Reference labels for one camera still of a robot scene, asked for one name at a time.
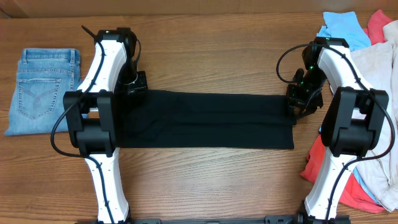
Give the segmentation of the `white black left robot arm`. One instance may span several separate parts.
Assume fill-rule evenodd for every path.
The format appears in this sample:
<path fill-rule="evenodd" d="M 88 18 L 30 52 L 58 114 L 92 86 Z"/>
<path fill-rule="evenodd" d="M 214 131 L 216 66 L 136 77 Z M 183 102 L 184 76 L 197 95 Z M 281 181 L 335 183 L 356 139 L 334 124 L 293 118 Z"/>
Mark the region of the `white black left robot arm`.
<path fill-rule="evenodd" d="M 83 83 L 63 97 L 67 121 L 77 157 L 87 163 L 95 188 L 96 223 L 132 223 L 119 170 L 116 105 L 148 91 L 146 74 L 137 69 L 141 43 L 128 27 L 99 30 L 92 35 L 95 56 Z"/>

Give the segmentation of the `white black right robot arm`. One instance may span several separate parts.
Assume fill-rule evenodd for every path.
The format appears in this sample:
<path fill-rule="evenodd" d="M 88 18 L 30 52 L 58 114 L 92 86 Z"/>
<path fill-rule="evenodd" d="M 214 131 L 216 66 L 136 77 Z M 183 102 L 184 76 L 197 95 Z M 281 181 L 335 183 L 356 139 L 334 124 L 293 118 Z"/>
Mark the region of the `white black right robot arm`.
<path fill-rule="evenodd" d="M 298 118 L 313 114 L 323 106 L 325 83 L 332 87 L 333 99 L 320 131 L 325 147 L 322 166 L 292 223 L 350 223 L 349 216 L 336 214 L 350 175 L 359 162 L 369 159 L 366 154 L 377 146 L 384 123 L 391 133 L 380 156 L 387 155 L 395 142 L 396 132 L 387 112 L 389 96 L 360 74 L 345 39 L 316 37 L 301 47 L 305 67 L 287 83 L 289 106 L 297 109 Z"/>

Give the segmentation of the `black t-shirt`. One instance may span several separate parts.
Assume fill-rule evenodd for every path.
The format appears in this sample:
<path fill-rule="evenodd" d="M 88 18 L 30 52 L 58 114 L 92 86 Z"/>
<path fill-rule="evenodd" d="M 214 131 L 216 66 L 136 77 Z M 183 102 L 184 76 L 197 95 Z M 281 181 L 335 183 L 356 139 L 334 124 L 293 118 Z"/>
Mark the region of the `black t-shirt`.
<path fill-rule="evenodd" d="M 293 149 L 292 111 L 283 95 L 150 90 L 120 113 L 124 148 Z"/>

